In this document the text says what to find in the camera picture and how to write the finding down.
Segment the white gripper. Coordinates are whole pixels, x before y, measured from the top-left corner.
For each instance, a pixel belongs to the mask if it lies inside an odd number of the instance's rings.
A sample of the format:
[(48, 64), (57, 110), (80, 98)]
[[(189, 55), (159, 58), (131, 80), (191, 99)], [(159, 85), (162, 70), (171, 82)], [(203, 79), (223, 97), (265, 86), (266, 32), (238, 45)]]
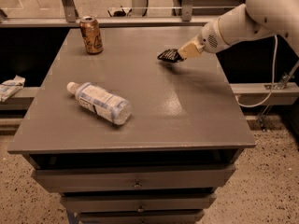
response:
[(178, 50), (178, 54), (183, 60), (199, 57), (204, 50), (202, 44), (209, 53), (218, 53), (229, 48), (221, 35), (220, 19), (205, 24), (201, 30), (201, 42), (200, 37), (196, 35)]

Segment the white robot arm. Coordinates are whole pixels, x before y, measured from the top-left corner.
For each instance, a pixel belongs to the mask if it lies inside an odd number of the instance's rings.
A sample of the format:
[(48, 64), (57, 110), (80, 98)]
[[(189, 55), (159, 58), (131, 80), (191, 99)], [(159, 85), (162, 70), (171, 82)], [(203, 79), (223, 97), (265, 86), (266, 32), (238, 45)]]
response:
[(218, 53), (243, 41), (280, 35), (299, 56), (299, 0), (245, 0), (200, 28), (179, 50), (182, 60)]

